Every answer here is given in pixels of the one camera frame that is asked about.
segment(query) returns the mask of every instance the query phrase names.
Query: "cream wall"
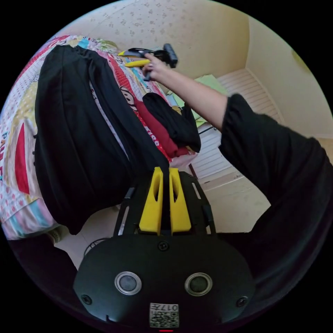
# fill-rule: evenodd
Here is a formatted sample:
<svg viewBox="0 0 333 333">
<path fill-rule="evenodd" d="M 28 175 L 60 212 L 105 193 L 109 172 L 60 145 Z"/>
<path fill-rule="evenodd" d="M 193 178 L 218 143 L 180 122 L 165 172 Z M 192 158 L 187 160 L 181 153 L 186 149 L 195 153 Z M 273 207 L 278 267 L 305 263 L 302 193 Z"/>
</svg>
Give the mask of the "cream wall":
<svg viewBox="0 0 333 333">
<path fill-rule="evenodd" d="M 249 27 L 246 66 L 268 90 L 285 124 L 305 136 L 333 138 L 333 117 L 314 76 L 276 33 L 251 17 Z"/>
<path fill-rule="evenodd" d="M 245 67 L 248 16 L 208 0 L 124 0 L 77 19 L 56 35 L 77 34 L 115 42 L 122 50 L 170 43 L 178 70 L 192 78 L 216 77 Z"/>
</svg>

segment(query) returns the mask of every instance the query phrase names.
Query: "black sleeve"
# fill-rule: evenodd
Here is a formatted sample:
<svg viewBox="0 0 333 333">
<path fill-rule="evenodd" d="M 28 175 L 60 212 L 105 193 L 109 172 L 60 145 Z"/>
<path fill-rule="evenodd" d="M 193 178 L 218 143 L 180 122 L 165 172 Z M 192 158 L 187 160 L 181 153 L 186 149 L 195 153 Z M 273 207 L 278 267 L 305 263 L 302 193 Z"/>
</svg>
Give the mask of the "black sleeve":
<svg viewBox="0 0 333 333">
<path fill-rule="evenodd" d="M 325 150 L 266 115 L 255 114 L 245 99 L 228 99 L 220 151 L 272 204 L 286 191 L 306 187 L 328 162 Z"/>
<path fill-rule="evenodd" d="M 325 150 L 229 98 L 221 153 L 271 206 L 248 233 L 221 233 L 245 257 L 256 282 L 249 314 L 290 291 L 319 253 L 333 220 L 333 166 Z"/>
</svg>

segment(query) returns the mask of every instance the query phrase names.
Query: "hand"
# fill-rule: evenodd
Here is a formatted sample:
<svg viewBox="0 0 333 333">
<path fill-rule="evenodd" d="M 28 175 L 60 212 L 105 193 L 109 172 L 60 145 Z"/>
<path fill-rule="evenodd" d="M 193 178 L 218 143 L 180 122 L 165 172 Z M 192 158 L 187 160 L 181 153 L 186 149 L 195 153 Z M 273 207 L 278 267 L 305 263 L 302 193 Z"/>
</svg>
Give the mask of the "hand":
<svg viewBox="0 0 333 333">
<path fill-rule="evenodd" d="M 161 77 L 163 77 L 164 73 L 169 70 L 168 67 L 164 62 L 150 53 L 146 53 L 145 57 L 150 60 L 150 63 L 144 66 L 143 74 L 146 75 L 147 72 L 150 72 L 151 80 L 161 83 Z"/>
</svg>

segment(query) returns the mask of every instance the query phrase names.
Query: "black handle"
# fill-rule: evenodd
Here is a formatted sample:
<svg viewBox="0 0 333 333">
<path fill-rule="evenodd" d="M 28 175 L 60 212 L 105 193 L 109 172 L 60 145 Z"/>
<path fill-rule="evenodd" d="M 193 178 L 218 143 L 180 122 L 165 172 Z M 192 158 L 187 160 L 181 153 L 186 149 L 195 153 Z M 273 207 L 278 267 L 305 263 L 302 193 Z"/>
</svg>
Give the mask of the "black handle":
<svg viewBox="0 0 333 333">
<path fill-rule="evenodd" d="M 147 72 L 145 78 L 143 79 L 144 81 L 150 81 L 150 74 L 151 72 Z"/>
</svg>

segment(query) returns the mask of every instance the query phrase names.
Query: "white floor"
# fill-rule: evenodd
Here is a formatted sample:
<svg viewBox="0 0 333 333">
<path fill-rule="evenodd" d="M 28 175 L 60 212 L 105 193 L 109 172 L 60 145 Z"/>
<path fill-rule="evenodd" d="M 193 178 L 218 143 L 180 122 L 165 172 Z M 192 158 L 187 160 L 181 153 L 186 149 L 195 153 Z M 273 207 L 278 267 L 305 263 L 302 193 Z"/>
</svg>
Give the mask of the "white floor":
<svg viewBox="0 0 333 333">
<path fill-rule="evenodd" d="M 113 236 L 118 213 L 114 208 L 106 208 L 93 214 L 77 235 L 71 235 L 66 227 L 61 226 L 62 240 L 56 247 L 65 250 L 76 268 L 79 267 L 85 249 L 90 243 Z"/>
</svg>

